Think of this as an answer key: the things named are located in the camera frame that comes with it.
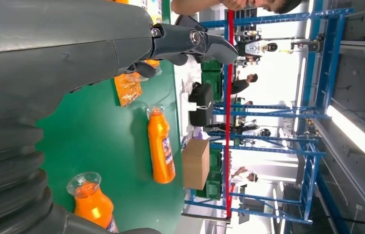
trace blue metal shelf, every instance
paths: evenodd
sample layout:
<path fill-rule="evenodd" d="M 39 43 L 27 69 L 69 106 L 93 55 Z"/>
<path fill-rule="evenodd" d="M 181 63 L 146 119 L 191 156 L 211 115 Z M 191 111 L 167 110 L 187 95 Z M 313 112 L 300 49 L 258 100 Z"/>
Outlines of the blue metal shelf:
<path fill-rule="evenodd" d="M 208 133 L 211 137 L 225 137 L 225 133 Z M 241 135 L 241 134 L 230 134 L 232 139 L 256 139 L 256 140 L 274 140 L 274 141 L 289 141 L 289 142 L 313 142 L 317 143 L 319 140 L 317 138 L 307 138 L 307 137 L 273 137 L 273 136 L 252 136 L 252 135 Z"/>
<path fill-rule="evenodd" d="M 277 23 L 277 22 L 291 22 L 291 21 L 302 21 L 312 19 L 315 22 L 319 22 L 320 20 L 327 21 L 327 29 L 326 29 L 326 39 L 325 39 L 325 46 L 322 52 L 322 64 L 321 64 L 321 74 L 320 74 L 320 81 L 319 81 L 319 89 L 317 92 L 317 100 L 315 106 L 295 106 L 295 107 L 288 107 L 285 105 L 240 105 L 240 104 L 232 104 L 230 108 L 241 108 L 245 109 L 245 111 L 230 111 L 230 115 L 232 116 L 267 116 L 267 117 L 284 117 L 284 118 L 328 118 L 325 114 L 325 110 L 330 103 L 331 95 L 333 92 L 334 86 L 334 79 L 337 71 L 337 63 L 339 58 L 339 46 L 340 41 L 343 35 L 343 28 L 345 23 L 345 15 L 350 14 L 353 12 L 353 9 L 335 9 L 335 10 L 326 10 L 326 11 L 317 11 L 310 13 L 298 13 L 298 14 L 288 14 L 288 15 L 275 15 L 269 17 L 254 17 L 254 18 L 245 18 L 245 19 L 234 19 L 233 24 L 234 26 L 242 26 L 242 25 L 249 25 L 249 24 L 264 24 L 264 23 Z M 208 21 L 208 22 L 201 22 L 207 28 L 215 28 L 215 27 L 224 27 L 225 32 L 224 36 L 228 39 L 228 23 L 226 20 L 218 20 L 218 21 Z M 224 66 L 224 95 L 227 94 L 227 82 L 231 82 L 231 77 L 228 78 L 227 76 L 228 69 L 227 66 Z M 312 74 L 306 74 L 306 80 L 310 80 L 310 84 L 305 84 L 305 86 L 311 85 Z M 227 106 L 227 100 L 229 98 L 225 98 L 223 103 L 215 103 L 214 104 L 214 114 L 215 115 L 225 115 L 227 110 L 225 107 Z M 268 112 L 252 112 L 252 109 L 268 109 L 272 111 Z M 229 149 L 236 149 L 236 150 L 249 150 L 249 151 L 260 151 L 260 152 L 271 152 L 271 153 L 282 153 L 282 154 L 297 154 L 302 155 L 305 158 L 305 168 L 304 168 L 304 175 L 303 175 L 303 182 L 302 182 L 302 189 L 299 200 L 286 200 L 286 199 L 274 199 L 272 197 L 260 197 L 254 195 L 247 195 L 241 193 L 227 193 L 226 191 L 226 183 L 228 181 L 223 180 L 222 186 L 222 206 L 216 206 L 207 204 L 205 202 L 196 202 L 193 193 L 191 194 L 191 199 L 185 201 L 186 204 L 196 205 L 207 207 L 211 209 L 220 209 L 220 210 L 227 210 L 227 211 L 234 211 L 244 214 L 250 215 L 259 215 L 265 217 L 272 217 L 272 218 L 280 218 L 285 219 L 291 222 L 300 222 L 311 224 L 312 221 L 309 220 L 311 204 L 314 195 L 314 189 L 316 185 L 316 178 L 319 168 L 319 163 L 321 157 L 326 156 L 326 153 L 319 152 L 315 146 L 318 142 L 317 137 L 301 137 L 301 136 L 294 136 L 294 137 L 267 137 L 267 136 L 251 136 L 251 135 L 239 135 L 239 134 L 230 134 L 227 133 L 209 133 L 212 137 L 211 141 L 214 140 L 222 140 L 225 139 L 226 134 L 229 134 L 229 139 L 256 139 L 256 140 L 263 140 L 273 144 L 274 146 L 278 146 L 278 148 L 263 148 L 263 147 L 246 147 L 246 146 L 229 146 Z M 291 147 L 284 147 L 281 142 L 285 140 L 288 142 L 295 142 L 300 149 L 295 149 Z M 224 149 L 226 146 L 221 144 L 211 143 L 211 149 Z M 228 160 L 223 159 L 223 168 L 226 168 Z M 223 170 L 223 178 L 226 176 L 226 171 Z M 290 205 L 298 206 L 301 217 L 292 217 L 283 211 L 279 211 L 280 215 L 277 216 L 276 214 L 268 214 L 256 211 L 249 211 L 244 209 L 237 209 L 227 207 L 227 204 L 230 204 L 230 200 L 233 196 L 238 197 L 247 197 L 251 199 L 255 199 L 259 202 L 264 203 L 272 207 L 271 205 L 267 204 L 265 201 L 274 201 L 274 202 L 282 202 L 287 203 Z"/>
<path fill-rule="evenodd" d="M 338 15 L 345 15 L 352 13 L 353 10 L 350 8 L 346 9 L 335 9 L 335 10 L 325 10 L 319 12 L 310 13 L 297 13 L 297 14 L 286 14 L 286 15 L 275 15 L 275 16 L 263 16 L 263 17 L 252 17 L 252 18 L 242 18 L 235 19 L 234 26 L 243 26 L 249 24 L 266 24 L 266 23 L 281 23 L 281 22 L 295 22 L 303 20 L 319 20 L 328 19 L 330 17 L 335 17 Z M 226 20 L 217 21 L 205 21 L 201 24 L 206 28 L 219 28 L 227 25 Z"/>

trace red pole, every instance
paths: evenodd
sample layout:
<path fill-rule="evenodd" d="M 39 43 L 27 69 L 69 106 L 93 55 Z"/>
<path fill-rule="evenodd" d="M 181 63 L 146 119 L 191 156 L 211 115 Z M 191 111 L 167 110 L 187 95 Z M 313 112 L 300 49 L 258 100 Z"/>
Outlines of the red pole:
<path fill-rule="evenodd" d="M 228 35 L 229 42 L 233 44 L 234 38 L 234 12 L 228 12 Z M 230 196 L 230 109 L 231 109 L 231 83 L 232 83 L 232 64 L 228 65 L 227 72 L 227 93 L 226 99 L 226 127 L 225 127 L 225 193 L 227 198 L 227 218 L 231 218 L 231 196 Z"/>

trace man's hair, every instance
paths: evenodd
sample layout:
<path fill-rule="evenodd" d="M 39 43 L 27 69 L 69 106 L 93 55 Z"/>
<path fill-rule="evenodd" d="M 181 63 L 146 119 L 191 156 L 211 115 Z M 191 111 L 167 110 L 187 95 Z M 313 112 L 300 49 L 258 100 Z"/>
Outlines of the man's hair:
<path fill-rule="evenodd" d="M 254 82 L 256 82 L 257 80 L 258 80 L 258 75 L 257 75 L 257 74 L 254 74 L 254 75 L 252 76 L 251 83 L 254 83 Z"/>
<path fill-rule="evenodd" d="M 285 0 L 284 4 L 277 10 L 278 14 L 285 14 L 300 5 L 302 0 Z"/>

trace green crate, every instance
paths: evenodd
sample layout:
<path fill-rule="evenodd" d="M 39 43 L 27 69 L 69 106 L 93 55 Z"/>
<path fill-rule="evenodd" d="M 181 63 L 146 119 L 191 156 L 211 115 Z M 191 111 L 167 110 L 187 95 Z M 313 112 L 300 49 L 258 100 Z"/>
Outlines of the green crate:
<path fill-rule="evenodd" d="M 201 63 L 202 71 L 221 71 L 221 69 L 222 69 L 222 63 L 218 62 L 215 59 Z"/>
<path fill-rule="evenodd" d="M 202 72 L 201 81 L 203 84 L 212 86 L 214 101 L 221 101 L 223 77 L 221 72 Z"/>
<path fill-rule="evenodd" d="M 220 172 L 222 167 L 221 149 L 210 149 L 210 172 Z"/>
<path fill-rule="evenodd" d="M 220 172 L 210 172 L 203 190 L 195 190 L 197 197 L 217 199 L 221 198 L 222 175 Z"/>
<path fill-rule="evenodd" d="M 195 196 L 207 198 L 207 190 L 205 189 L 206 186 L 204 186 L 203 190 L 195 190 Z"/>
<path fill-rule="evenodd" d="M 207 181 L 205 183 L 207 198 L 209 199 L 221 199 L 222 183 L 218 181 Z"/>

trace green tabletop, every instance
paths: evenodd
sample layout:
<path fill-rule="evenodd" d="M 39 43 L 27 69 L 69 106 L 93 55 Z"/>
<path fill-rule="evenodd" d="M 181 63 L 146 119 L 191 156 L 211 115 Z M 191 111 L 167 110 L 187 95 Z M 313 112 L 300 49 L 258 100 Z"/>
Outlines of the green tabletop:
<path fill-rule="evenodd" d="M 164 22 L 169 22 L 169 1 L 163 1 Z M 128 107 L 120 107 L 112 79 L 67 94 L 57 111 L 40 121 L 45 153 L 43 169 L 55 203 L 73 211 L 74 200 L 66 184 L 75 175 L 95 171 L 102 176 L 102 191 L 113 201 L 121 231 L 150 227 L 172 234 L 183 208 L 181 149 L 173 66 L 161 62 L 162 75 L 142 83 L 143 94 Z M 162 103 L 171 131 L 176 169 L 167 185 L 152 179 L 144 108 Z"/>

